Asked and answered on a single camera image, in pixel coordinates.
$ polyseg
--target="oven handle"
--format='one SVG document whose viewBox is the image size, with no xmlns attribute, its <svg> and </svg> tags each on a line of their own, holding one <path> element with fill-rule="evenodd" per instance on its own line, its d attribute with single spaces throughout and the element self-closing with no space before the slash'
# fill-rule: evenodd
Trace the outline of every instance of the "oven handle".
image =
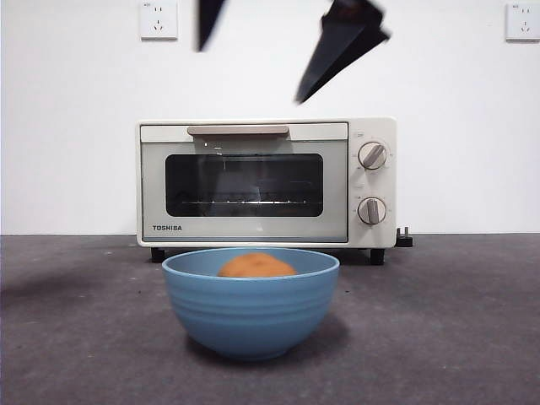
<svg viewBox="0 0 540 405">
<path fill-rule="evenodd" d="M 249 136 L 272 136 L 272 137 L 287 137 L 289 135 L 289 127 L 286 125 L 209 125 L 188 127 L 187 133 L 193 137 L 197 136 L 234 136 L 234 135 L 249 135 Z"/>
</svg>

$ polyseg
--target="oven door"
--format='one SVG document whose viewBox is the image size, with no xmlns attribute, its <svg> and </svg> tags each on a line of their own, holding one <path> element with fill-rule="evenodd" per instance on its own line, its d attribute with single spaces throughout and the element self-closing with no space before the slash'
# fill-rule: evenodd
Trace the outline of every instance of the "oven door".
<svg viewBox="0 0 540 405">
<path fill-rule="evenodd" d="M 142 126 L 143 241 L 347 242 L 347 123 Z"/>
</svg>

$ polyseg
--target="oven foot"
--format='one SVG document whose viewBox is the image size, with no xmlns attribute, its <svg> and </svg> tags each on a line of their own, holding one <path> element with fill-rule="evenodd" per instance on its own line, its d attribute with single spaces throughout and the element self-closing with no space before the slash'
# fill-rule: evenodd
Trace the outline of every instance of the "oven foot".
<svg viewBox="0 0 540 405">
<path fill-rule="evenodd" d="M 160 249 L 158 247 L 151 247 L 152 251 L 152 263 L 161 263 L 165 260 L 165 249 Z"/>
<path fill-rule="evenodd" d="M 382 266 L 385 263 L 384 249 L 371 249 L 370 264 L 372 266 Z"/>
</svg>

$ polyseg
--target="power plug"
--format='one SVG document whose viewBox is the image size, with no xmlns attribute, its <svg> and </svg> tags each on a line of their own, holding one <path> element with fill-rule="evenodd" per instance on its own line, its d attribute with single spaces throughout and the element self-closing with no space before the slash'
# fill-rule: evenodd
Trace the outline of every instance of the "power plug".
<svg viewBox="0 0 540 405">
<path fill-rule="evenodd" d="M 413 237 L 408 234 L 408 226 L 405 227 L 405 234 L 402 234 L 401 228 L 397 228 L 396 247 L 413 247 Z"/>
</svg>

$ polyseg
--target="toshiba logo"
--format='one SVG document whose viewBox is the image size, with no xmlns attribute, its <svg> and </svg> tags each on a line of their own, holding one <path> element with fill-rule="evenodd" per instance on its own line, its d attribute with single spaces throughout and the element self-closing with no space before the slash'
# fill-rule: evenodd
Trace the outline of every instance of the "toshiba logo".
<svg viewBox="0 0 540 405">
<path fill-rule="evenodd" d="M 154 230 L 182 230 L 181 225 L 152 225 Z"/>
</svg>

